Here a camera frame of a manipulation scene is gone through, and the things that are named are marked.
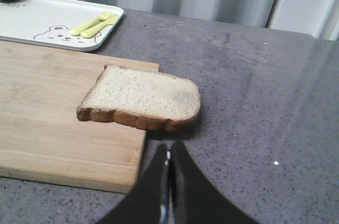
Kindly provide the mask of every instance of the slice of bread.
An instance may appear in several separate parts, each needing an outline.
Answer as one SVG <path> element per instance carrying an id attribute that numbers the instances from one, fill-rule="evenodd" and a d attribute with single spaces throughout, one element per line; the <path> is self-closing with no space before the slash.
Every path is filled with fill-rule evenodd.
<path id="1" fill-rule="evenodd" d="M 200 94 L 192 81 L 108 64 L 76 114 L 80 121 L 177 131 L 191 127 L 199 110 Z"/>

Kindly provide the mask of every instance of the gray countertop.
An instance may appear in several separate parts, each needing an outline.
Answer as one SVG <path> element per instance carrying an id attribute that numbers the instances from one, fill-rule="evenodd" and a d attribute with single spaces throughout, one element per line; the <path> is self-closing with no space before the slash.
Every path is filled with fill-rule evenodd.
<path id="1" fill-rule="evenodd" d="M 310 35 L 133 10 L 94 53 L 157 62 L 194 81 L 184 140 L 212 184 L 260 223 L 339 223 L 339 43 Z M 0 178 L 0 223 L 94 223 L 123 194 Z"/>

